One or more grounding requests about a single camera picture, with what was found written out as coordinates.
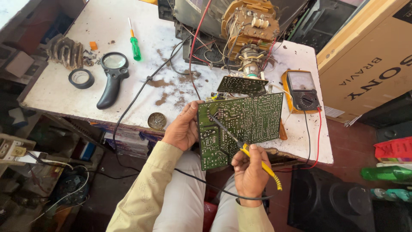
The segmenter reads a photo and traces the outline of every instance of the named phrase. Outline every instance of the man's left hand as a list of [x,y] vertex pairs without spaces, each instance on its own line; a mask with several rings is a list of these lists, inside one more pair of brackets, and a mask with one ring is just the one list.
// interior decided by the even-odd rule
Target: man's left hand
[[189,149],[199,137],[196,113],[199,103],[203,102],[199,100],[187,104],[179,116],[166,129],[162,141],[182,151]]

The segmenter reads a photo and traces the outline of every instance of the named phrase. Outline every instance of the small circuit board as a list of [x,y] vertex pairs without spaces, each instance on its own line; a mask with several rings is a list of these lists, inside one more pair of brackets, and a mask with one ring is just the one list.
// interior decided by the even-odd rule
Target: small circuit board
[[237,139],[252,144],[279,138],[283,93],[199,104],[197,113],[202,170],[230,164],[236,142],[209,116],[217,118]]
[[218,92],[241,93],[256,95],[265,90],[268,80],[243,78],[237,76],[224,76],[220,82]]

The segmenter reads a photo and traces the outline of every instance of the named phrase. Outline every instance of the multimeter display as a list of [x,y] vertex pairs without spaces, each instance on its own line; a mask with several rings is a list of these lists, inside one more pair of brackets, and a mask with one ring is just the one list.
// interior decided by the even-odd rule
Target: multimeter display
[[288,72],[292,90],[314,90],[315,84],[310,73]]

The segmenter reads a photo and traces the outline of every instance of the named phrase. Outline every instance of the small orange component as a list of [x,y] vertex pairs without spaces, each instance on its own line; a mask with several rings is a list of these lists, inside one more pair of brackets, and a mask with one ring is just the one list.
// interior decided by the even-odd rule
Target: small orange component
[[97,50],[97,44],[96,44],[96,42],[92,41],[92,42],[89,42],[89,44],[90,44],[90,48],[91,48],[92,50]]

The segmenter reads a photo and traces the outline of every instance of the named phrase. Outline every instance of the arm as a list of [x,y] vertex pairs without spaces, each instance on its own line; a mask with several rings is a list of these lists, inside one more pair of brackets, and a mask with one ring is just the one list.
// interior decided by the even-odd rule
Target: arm
[[130,190],[117,204],[106,231],[152,231],[162,209],[164,190],[182,153],[177,147],[157,142]]
[[191,102],[166,129],[126,196],[118,203],[107,232],[152,231],[164,191],[183,151],[198,138],[197,102]]
[[[250,159],[238,152],[232,159],[235,171],[235,185],[241,196],[262,197],[269,175],[262,169],[262,161],[270,167],[266,151],[252,144],[249,147]],[[236,199],[239,231],[270,232],[274,231],[266,215],[262,201]]]

